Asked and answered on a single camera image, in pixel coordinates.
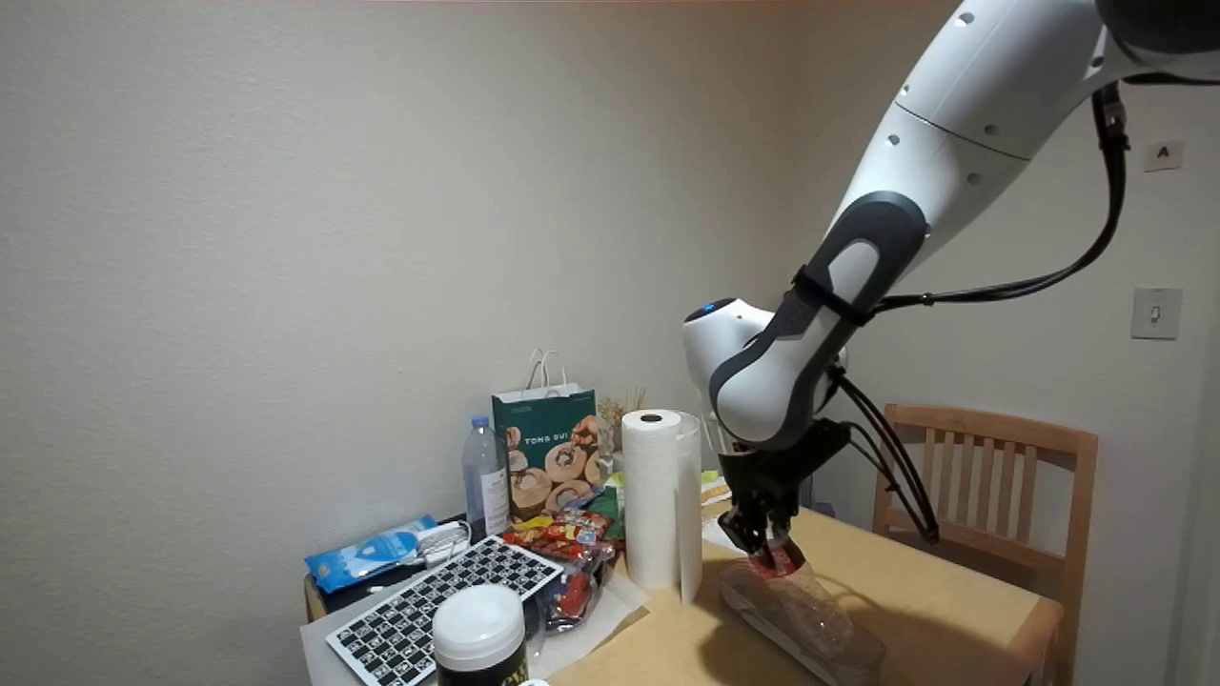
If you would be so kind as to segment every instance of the plastic bottle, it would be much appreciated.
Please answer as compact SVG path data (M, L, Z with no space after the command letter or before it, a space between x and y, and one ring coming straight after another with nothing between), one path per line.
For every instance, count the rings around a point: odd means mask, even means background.
M479 541L509 531L509 467L497 456L487 416L469 420L461 472L469 536Z

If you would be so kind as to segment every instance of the white wall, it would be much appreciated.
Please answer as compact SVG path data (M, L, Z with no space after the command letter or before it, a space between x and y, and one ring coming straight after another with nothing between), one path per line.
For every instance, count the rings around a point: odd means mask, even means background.
M535 345L690 405L787 277L789 25L0 2L0 682L303 682L303 556L458 510Z
M810 16L801 233L814 240L890 87L944 2L821 2ZM1213 456L1216 372L1216 91L1126 91L1132 192L1115 250L1075 280L991 310L892 311L855 340L855 376L877 399L944 399L1046 416L1102 435L1079 682L1167 682L1195 460ZM1185 169L1146 176L1143 143L1185 139ZM1037 275L1079 256L1102 226L1102 169L1088 108L1017 186L899 288L955 288ZM1132 288L1185 288L1178 343L1129 340ZM867 460L826 472L835 505L867 521Z
M1213 296L1213 343L1220 349L1220 296ZM1178 623L1171 651L1171 682L1209 686L1220 682L1220 452L1216 425L1220 416L1220 358L1206 362L1206 422L1197 429L1197 460L1191 488L1191 521L1182 549L1182 584L1178 584Z

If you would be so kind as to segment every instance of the chair backrest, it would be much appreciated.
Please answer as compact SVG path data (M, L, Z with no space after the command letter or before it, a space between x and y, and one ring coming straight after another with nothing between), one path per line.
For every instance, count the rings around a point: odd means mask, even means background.
M932 551L977 551L963 564L979 560L979 573L995 573L991 560L999 560L1017 573L1013 584L1065 603L1049 662L1054 682L1071 682L1097 438L1075 425L934 405L890 405L885 420L905 438L941 521L944 545ZM1042 467L1054 472L1054 466L1071 477L1065 549L1046 549L1030 536L1037 491L1046 491ZM881 481L872 531L892 536L916 533Z

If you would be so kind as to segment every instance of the white container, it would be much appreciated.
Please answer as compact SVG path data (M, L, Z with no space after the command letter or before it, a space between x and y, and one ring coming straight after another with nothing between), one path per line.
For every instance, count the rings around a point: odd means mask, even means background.
M431 659L444 686L525 682L521 596L498 584L451 596L431 620Z

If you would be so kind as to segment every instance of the paper towel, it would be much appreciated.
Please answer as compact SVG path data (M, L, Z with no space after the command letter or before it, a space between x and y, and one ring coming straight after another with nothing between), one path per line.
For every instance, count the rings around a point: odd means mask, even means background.
M680 592L702 575L702 422L648 408L623 420L625 560L643 592Z

